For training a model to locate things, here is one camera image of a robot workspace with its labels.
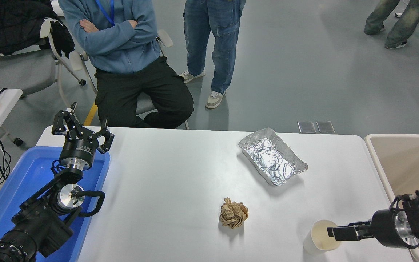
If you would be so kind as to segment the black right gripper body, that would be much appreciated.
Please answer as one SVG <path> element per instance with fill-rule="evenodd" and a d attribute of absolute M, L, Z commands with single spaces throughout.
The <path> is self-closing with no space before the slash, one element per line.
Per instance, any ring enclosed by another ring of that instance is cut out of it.
<path fill-rule="evenodd" d="M 383 246 L 401 248 L 401 237 L 395 227 L 394 213 L 388 209 L 374 213 L 371 218 L 371 234 Z"/>

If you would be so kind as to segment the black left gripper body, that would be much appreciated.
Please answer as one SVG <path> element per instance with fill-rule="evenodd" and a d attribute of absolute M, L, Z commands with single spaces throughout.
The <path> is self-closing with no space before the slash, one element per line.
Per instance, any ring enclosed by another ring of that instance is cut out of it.
<path fill-rule="evenodd" d="M 92 165 L 97 141 L 89 140 L 88 138 L 88 135 L 84 138 L 83 136 L 78 136 L 75 132 L 68 132 L 65 136 L 63 150 L 60 154 L 60 163 L 62 165 L 68 165 L 72 159 L 79 159 L 85 165 Z"/>

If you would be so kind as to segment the seated person's left hand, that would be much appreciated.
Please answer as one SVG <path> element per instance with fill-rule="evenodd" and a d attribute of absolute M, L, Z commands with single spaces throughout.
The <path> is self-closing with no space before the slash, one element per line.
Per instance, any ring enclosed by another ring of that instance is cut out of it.
<path fill-rule="evenodd" d="M 80 27 L 83 28 L 83 30 L 86 33 L 93 33 L 99 31 L 98 28 L 89 20 L 83 19 L 79 21 Z"/>

